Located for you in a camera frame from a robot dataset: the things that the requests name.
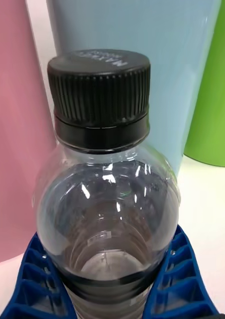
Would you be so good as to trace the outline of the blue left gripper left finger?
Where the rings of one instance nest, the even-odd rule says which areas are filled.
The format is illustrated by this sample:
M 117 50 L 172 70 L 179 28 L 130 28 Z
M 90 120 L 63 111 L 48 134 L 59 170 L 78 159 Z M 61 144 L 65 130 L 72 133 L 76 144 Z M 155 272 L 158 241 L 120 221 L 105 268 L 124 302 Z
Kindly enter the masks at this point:
M 0 318 L 75 318 L 72 302 L 37 234 L 24 253 L 14 292 Z

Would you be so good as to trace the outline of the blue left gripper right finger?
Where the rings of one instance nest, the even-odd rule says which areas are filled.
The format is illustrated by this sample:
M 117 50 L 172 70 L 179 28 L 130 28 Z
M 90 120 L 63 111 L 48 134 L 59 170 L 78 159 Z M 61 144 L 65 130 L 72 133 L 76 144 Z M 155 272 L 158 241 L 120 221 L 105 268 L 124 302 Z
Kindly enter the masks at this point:
M 162 268 L 148 294 L 145 319 L 218 319 L 190 241 L 177 227 Z

